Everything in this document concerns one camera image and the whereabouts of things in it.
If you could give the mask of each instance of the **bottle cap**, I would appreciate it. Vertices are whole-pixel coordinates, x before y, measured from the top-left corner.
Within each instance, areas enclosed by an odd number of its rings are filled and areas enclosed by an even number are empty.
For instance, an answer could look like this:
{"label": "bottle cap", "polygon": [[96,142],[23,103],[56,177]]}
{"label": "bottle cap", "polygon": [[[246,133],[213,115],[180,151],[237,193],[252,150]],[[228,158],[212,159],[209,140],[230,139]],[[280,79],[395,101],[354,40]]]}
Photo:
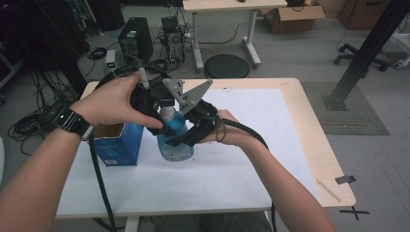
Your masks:
{"label": "bottle cap", "polygon": [[175,109],[172,106],[162,107],[160,115],[165,122],[172,121],[175,118]]}

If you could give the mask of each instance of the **round stool seat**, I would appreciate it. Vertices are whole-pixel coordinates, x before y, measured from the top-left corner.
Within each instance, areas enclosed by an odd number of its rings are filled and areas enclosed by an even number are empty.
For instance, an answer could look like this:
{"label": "round stool seat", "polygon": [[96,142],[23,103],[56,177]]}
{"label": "round stool seat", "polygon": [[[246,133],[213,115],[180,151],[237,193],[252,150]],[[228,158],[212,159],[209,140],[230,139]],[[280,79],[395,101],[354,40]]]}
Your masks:
{"label": "round stool seat", "polygon": [[248,62],[238,56],[221,54],[209,58],[204,74],[211,78],[245,78],[250,73]]}

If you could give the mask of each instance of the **blue spray bottle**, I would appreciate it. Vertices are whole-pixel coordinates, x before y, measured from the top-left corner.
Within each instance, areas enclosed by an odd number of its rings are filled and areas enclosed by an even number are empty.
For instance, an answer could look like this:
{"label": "blue spray bottle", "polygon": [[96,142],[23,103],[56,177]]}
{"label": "blue spray bottle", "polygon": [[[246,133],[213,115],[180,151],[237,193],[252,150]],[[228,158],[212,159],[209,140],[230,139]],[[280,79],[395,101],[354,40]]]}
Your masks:
{"label": "blue spray bottle", "polygon": [[180,112],[176,111],[174,107],[162,107],[160,115],[164,123],[176,131],[176,135],[165,137],[160,134],[157,135],[158,146],[160,148],[161,155],[168,161],[182,161],[192,157],[194,149],[187,144],[180,144],[176,147],[166,144],[166,141],[174,138],[175,136],[182,136],[188,131],[185,123],[184,116]]}

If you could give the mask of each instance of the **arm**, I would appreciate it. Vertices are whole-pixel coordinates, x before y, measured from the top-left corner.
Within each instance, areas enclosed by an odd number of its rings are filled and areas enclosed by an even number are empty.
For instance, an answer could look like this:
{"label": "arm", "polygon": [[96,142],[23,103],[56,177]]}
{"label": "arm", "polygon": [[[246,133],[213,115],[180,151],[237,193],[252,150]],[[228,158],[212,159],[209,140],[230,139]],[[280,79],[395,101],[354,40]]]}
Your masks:
{"label": "arm", "polygon": [[[161,122],[130,106],[139,76],[115,79],[71,109],[93,126],[134,122],[161,128]],[[80,137],[56,129],[0,192],[0,231],[51,231],[61,193]]]}
{"label": "arm", "polygon": [[[226,110],[221,117],[237,121]],[[253,164],[259,178],[290,231],[336,231],[323,208],[310,192],[296,180],[257,139],[246,132],[226,126],[207,136],[203,141],[215,141],[226,133],[222,143],[239,146]]]}

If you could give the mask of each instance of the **black metal pole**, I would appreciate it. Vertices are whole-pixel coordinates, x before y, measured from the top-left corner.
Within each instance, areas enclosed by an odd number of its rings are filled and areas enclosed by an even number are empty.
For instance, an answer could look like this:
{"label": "black metal pole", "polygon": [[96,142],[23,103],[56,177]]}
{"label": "black metal pole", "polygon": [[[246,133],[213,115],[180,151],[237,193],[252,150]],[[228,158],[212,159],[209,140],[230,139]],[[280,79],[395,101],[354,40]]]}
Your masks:
{"label": "black metal pole", "polygon": [[328,110],[346,110],[344,101],[359,79],[366,73],[368,66],[378,51],[389,40],[400,22],[410,11],[409,0],[392,0],[368,34],[359,52],[350,63],[336,88],[330,96],[323,97]]}

